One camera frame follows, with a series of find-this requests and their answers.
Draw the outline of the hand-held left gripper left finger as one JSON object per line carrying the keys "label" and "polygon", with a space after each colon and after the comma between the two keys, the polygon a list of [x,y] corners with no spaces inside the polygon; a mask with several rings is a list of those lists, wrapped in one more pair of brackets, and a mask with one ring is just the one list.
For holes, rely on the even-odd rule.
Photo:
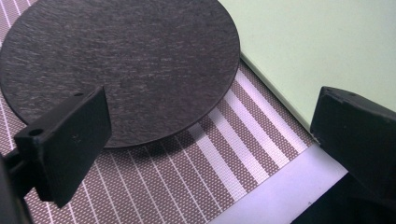
{"label": "hand-held left gripper left finger", "polygon": [[15,134],[15,190],[65,206],[110,136],[105,89],[74,94]]}

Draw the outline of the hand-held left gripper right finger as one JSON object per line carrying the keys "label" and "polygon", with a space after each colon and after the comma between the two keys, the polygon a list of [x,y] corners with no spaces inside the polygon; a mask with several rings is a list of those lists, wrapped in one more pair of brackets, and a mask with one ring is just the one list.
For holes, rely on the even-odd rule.
{"label": "hand-held left gripper right finger", "polygon": [[396,112],[354,92],[323,87],[310,132],[375,196],[396,201]]}

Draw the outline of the pale green board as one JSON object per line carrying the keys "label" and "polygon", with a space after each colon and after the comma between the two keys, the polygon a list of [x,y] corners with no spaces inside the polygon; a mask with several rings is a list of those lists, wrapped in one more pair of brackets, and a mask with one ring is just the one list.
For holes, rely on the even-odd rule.
{"label": "pale green board", "polygon": [[308,128],[322,87],[396,112],[396,0],[219,0],[243,61]]}

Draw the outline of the brown striped woven placemat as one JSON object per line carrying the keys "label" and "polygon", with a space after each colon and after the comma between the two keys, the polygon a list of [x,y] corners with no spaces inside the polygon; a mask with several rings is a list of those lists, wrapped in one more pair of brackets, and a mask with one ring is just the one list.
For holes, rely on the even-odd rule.
{"label": "brown striped woven placemat", "polygon": [[[0,49],[37,0],[0,0]],[[28,123],[0,88],[0,152]],[[266,87],[238,64],[218,104],[189,128],[146,144],[105,149],[63,207],[35,191],[26,202],[35,224],[206,224],[310,145]]]}

